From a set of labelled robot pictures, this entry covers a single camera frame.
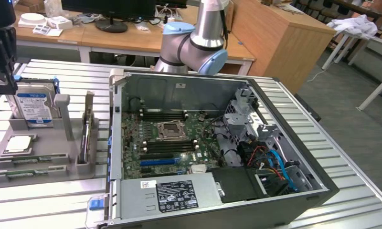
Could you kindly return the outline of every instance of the metal table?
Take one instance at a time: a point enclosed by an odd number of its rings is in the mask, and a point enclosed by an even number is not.
[[[101,195],[105,189],[108,76],[110,68],[121,67],[43,60],[30,60],[17,67],[17,74],[23,77],[57,76],[61,93],[70,95],[67,108],[71,118],[81,116],[86,90],[94,92],[94,116],[100,119],[96,175],[89,180],[0,188],[0,229],[81,229],[85,227],[86,201],[89,197]],[[293,222],[279,228],[382,229],[380,191],[283,85],[269,78],[257,77],[256,81],[340,189],[323,206],[305,211]],[[0,141],[10,114],[5,97],[0,96]],[[269,116],[263,116],[271,123]]]

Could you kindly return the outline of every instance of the robotic arm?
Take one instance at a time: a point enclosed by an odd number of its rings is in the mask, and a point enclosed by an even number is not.
[[[227,40],[227,4],[228,0],[201,0],[196,26],[184,22],[165,24],[154,71],[186,73],[190,67],[204,75],[219,72],[228,57],[223,49],[224,39]]]
[[[15,62],[15,31],[11,0],[0,0],[0,94],[14,94],[17,85],[13,80]]]

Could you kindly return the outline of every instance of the power supply label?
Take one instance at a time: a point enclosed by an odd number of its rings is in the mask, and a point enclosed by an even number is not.
[[[51,121],[50,109],[45,105],[46,94],[18,93],[15,98],[26,121],[31,123],[47,123]]]
[[[197,200],[189,180],[156,184],[160,212],[197,208]]]

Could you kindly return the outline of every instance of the hard drive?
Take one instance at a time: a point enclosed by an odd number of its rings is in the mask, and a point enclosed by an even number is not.
[[[53,119],[59,118],[54,106],[54,95],[58,93],[58,80],[14,78],[18,90],[7,96],[13,118],[25,119],[27,127],[51,127]]]

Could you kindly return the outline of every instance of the gray floor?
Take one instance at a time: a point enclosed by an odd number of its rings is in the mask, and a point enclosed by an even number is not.
[[[316,62],[308,79],[320,72],[328,52]],[[382,191],[382,98],[363,112],[356,110],[376,88],[343,62],[305,82],[299,95],[321,117],[320,125]]]

